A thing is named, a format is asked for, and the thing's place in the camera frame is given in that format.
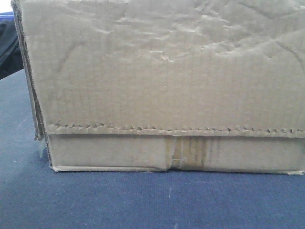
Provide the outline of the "dark robot arm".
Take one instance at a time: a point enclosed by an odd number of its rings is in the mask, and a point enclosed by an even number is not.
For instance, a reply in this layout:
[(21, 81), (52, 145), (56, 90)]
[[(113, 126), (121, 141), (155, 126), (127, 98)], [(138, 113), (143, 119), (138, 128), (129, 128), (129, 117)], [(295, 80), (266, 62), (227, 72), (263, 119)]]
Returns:
[(23, 69), (19, 38), (14, 21), (0, 22), (0, 79)]

